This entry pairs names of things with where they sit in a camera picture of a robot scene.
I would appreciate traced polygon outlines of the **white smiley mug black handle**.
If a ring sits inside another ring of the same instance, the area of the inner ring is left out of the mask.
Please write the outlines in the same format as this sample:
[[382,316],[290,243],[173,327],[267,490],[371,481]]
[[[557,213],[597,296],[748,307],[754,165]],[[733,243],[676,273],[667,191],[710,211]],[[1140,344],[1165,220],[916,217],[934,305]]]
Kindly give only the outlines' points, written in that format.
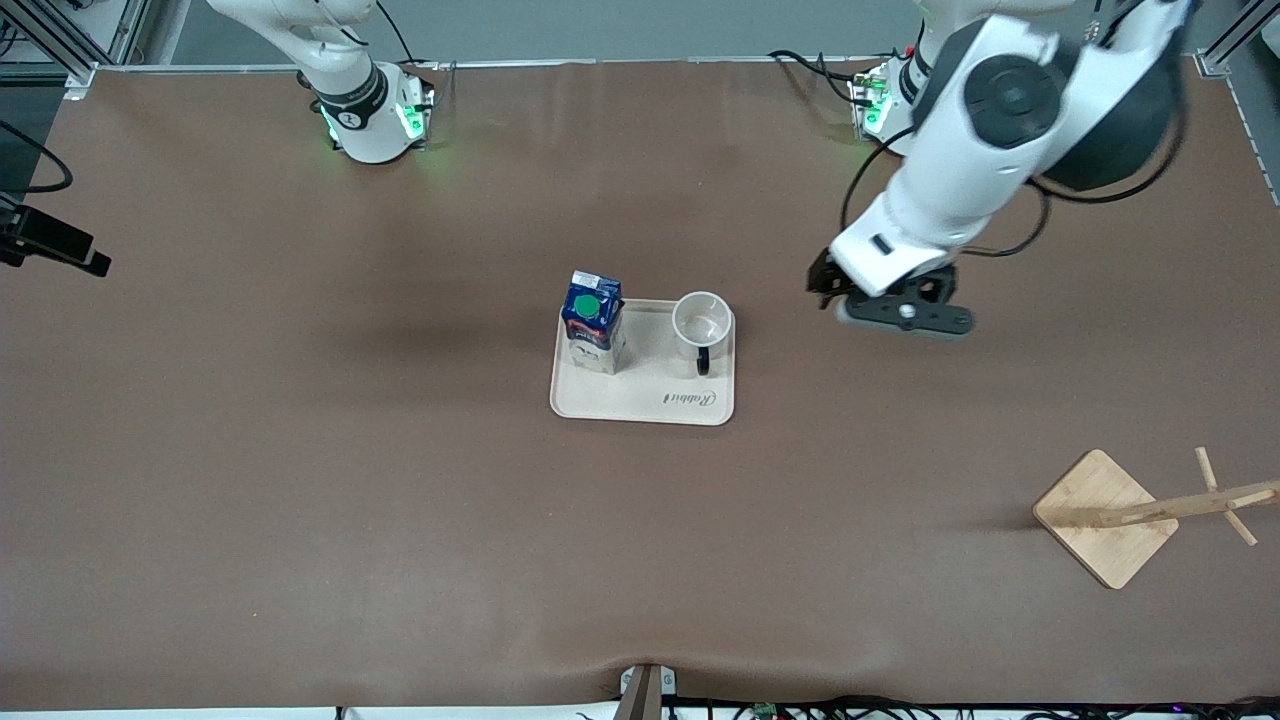
[[696,378],[710,378],[730,355],[736,329],[731,306],[717,293],[695,291],[681,297],[671,315],[678,355]]

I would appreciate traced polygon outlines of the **blue white milk carton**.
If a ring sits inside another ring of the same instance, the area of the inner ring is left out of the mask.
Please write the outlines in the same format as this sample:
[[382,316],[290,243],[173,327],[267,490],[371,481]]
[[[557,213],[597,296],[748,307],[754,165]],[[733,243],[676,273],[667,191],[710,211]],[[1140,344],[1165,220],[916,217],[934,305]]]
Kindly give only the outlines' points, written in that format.
[[614,278],[575,270],[559,310],[568,360],[613,375],[625,364],[625,299]]

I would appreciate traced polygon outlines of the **wooden cup rack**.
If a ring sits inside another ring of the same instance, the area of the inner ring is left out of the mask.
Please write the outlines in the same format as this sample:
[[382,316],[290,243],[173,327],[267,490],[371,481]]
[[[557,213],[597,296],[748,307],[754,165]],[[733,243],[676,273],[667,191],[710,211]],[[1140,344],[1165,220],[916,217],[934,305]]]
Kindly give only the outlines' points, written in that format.
[[1105,588],[1120,591],[1174,537],[1185,518],[1221,515],[1248,544],[1243,509],[1280,505],[1280,478],[1235,488],[1219,484],[1196,448],[1204,492],[1156,498],[1108,454],[1083,454],[1033,505],[1034,519]]

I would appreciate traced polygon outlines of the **beige plastic tray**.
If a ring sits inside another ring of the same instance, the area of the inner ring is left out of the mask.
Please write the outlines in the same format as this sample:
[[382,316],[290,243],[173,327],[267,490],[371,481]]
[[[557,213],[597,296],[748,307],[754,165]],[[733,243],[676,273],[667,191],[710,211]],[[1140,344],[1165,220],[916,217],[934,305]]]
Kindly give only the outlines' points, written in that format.
[[699,375],[698,352],[675,332],[675,300],[627,299],[621,324],[622,363],[613,374],[579,366],[558,329],[549,402],[570,419],[719,427],[736,401],[736,334],[710,348],[709,372]]

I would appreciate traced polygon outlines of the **brown table cover sheet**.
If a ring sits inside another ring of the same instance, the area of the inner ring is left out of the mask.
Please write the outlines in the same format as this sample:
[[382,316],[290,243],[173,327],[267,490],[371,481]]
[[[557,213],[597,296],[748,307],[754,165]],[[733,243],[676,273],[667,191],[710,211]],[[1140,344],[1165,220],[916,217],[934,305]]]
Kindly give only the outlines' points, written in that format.
[[[1280,210],[1188,70],[1153,188],[968,258],[959,342],[804,290],[865,149],[772,63],[462,69],[433,146],[333,152],[294,78],[106,73],[0,268],[0,710],[1280,694],[1280,510],[1121,591],[1032,516],[1085,451],[1152,495],[1280,477]],[[719,427],[550,407],[575,270],[733,310]]]

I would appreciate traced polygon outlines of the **aluminium frame profile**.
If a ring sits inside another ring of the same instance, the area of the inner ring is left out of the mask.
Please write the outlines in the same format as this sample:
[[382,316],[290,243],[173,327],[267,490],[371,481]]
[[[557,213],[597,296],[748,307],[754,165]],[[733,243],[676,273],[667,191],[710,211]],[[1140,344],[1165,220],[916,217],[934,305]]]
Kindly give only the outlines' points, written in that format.
[[145,58],[156,0],[0,0],[0,87],[77,94],[102,68]]
[[1230,59],[1260,40],[1280,60],[1280,0],[1242,0],[1240,9],[1207,47],[1198,47],[1196,63],[1202,77],[1224,77]]

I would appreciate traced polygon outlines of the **metal bracket with wooden post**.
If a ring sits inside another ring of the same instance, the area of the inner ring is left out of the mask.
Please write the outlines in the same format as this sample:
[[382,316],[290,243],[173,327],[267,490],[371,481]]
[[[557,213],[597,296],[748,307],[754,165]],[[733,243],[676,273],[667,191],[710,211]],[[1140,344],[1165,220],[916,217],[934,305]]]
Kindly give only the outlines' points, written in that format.
[[620,679],[621,697],[613,720],[678,720],[677,674],[666,665],[637,664]]

